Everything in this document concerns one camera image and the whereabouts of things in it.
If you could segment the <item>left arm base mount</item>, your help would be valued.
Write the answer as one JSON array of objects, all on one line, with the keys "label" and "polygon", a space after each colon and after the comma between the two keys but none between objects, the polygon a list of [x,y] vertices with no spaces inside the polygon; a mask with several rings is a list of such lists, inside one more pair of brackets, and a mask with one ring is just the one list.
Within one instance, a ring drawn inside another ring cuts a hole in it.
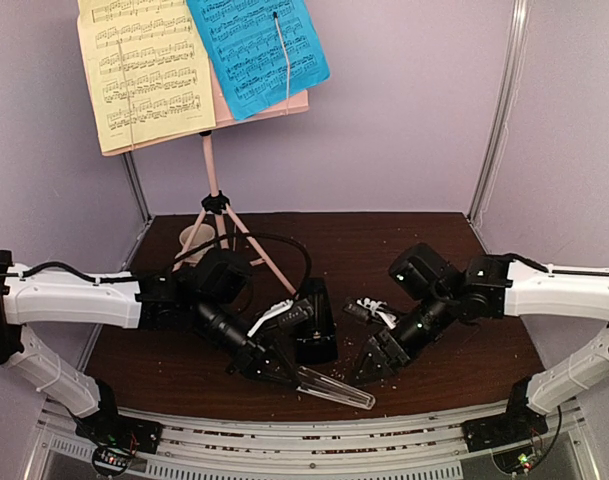
[{"label": "left arm base mount", "polygon": [[98,411],[88,417],[72,416],[76,434],[97,446],[127,454],[157,452],[163,426],[159,422]]}]

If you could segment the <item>black metronome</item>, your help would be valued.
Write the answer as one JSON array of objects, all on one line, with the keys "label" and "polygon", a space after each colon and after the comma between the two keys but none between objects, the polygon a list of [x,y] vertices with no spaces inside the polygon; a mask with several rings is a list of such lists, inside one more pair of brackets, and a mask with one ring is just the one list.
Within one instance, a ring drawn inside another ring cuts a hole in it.
[{"label": "black metronome", "polygon": [[336,325],[326,282],[307,279],[302,293],[313,307],[313,315],[295,328],[295,359],[300,365],[319,365],[338,359]]}]

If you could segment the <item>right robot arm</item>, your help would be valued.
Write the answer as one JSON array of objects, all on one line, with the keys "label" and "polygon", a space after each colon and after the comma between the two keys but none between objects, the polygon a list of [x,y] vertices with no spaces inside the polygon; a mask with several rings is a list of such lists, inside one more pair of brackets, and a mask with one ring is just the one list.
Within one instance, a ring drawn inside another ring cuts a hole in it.
[{"label": "right robot arm", "polygon": [[347,312],[382,324],[354,363],[354,385],[396,375],[455,321],[530,315],[604,325],[565,360],[513,386],[496,423],[503,440],[519,440],[535,421],[609,377],[609,268],[541,264],[508,253],[476,256],[459,270],[428,244],[418,243],[393,261],[388,274],[418,304],[409,313],[370,299],[346,306]]}]

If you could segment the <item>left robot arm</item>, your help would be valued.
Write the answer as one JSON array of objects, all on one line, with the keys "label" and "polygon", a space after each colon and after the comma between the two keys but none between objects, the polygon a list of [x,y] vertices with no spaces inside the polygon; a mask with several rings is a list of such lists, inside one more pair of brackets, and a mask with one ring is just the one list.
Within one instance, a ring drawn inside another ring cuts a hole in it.
[{"label": "left robot arm", "polygon": [[107,444],[121,442],[128,433],[111,387],[63,361],[30,329],[31,323],[194,333],[230,355],[228,372],[296,388],[297,370],[280,347],[225,308],[249,276],[248,265],[214,251],[196,265],[158,274],[102,276],[57,261],[29,268],[0,250],[0,366],[18,370],[63,404],[83,432]]}]

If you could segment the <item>clear metronome cover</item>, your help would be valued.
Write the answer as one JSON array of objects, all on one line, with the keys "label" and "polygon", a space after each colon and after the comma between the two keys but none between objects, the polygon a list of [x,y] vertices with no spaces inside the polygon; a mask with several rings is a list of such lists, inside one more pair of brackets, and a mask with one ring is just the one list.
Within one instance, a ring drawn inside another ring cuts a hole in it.
[{"label": "clear metronome cover", "polygon": [[300,393],[362,410],[371,410],[376,404],[374,395],[308,367],[299,366],[297,376]]}]

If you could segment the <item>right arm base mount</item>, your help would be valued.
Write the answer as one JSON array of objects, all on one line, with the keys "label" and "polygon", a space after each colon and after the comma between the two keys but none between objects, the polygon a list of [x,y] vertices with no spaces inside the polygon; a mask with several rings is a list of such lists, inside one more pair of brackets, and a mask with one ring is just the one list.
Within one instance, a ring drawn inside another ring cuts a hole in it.
[{"label": "right arm base mount", "polygon": [[535,432],[548,432],[546,417],[536,413],[505,412],[467,420],[461,428],[470,453],[529,440]]}]

